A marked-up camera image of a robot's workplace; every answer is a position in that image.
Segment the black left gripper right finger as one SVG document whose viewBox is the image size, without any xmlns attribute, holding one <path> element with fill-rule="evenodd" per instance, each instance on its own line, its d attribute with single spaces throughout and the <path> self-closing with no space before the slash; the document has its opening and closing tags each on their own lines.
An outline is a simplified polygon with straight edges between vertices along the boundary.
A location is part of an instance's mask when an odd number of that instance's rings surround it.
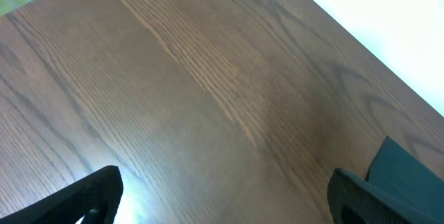
<svg viewBox="0 0 444 224">
<path fill-rule="evenodd" d="M 327 202 L 334 223 L 438 223 L 371 183 L 344 169 L 334 169 L 327 185 Z"/>
</svg>

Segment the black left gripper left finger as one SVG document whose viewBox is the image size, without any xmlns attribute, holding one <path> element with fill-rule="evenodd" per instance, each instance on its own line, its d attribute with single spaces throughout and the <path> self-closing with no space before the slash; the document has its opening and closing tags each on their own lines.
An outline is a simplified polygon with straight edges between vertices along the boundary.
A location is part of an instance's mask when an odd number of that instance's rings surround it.
<svg viewBox="0 0 444 224">
<path fill-rule="evenodd" d="M 123 194 L 117 166 L 83 179 L 1 219 L 3 224 L 114 223 Z"/>
</svg>

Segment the black gift box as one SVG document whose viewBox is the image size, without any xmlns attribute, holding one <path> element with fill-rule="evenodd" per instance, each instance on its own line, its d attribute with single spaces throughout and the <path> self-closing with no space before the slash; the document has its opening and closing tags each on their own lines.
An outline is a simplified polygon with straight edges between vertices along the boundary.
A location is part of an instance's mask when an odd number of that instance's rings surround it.
<svg viewBox="0 0 444 224">
<path fill-rule="evenodd" d="M 370 163 L 366 181 L 443 222 L 443 180 L 390 137 L 385 138 Z"/>
</svg>

